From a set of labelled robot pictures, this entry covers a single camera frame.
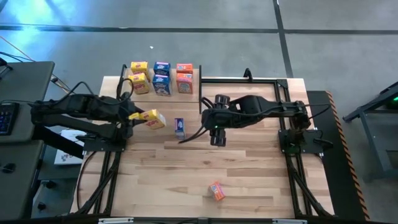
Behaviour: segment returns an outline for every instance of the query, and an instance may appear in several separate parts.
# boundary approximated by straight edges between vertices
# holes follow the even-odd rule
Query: cereal box
[[[131,62],[131,71],[133,74],[144,73],[150,82],[150,75],[148,72],[148,62]]]
[[[176,82],[179,93],[193,93],[192,74],[177,73]]]
[[[193,65],[178,63],[177,64],[177,73],[193,74]]]
[[[145,111],[139,117],[147,120],[145,125],[151,129],[159,129],[166,126],[166,119],[157,110]]]
[[[214,199],[218,202],[225,198],[224,192],[221,189],[221,185],[218,181],[216,181],[214,184],[211,184],[209,186],[209,191],[213,194]]]
[[[152,82],[155,88],[155,92],[160,96],[171,96],[172,95],[172,81],[167,75],[154,75]]]
[[[174,118],[174,131],[177,139],[184,140],[185,139],[185,131],[184,131],[184,119],[183,118]]]
[[[149,92],[148,80],[144,73],[130,75],[129,78],[132,81],[134,92],[136,94],[144,94]]]
[[[167,62],[155,62],[154,72],[155,72],[155,75],[167,75],[167,76],[170,76],[170,63],[167,63]]]

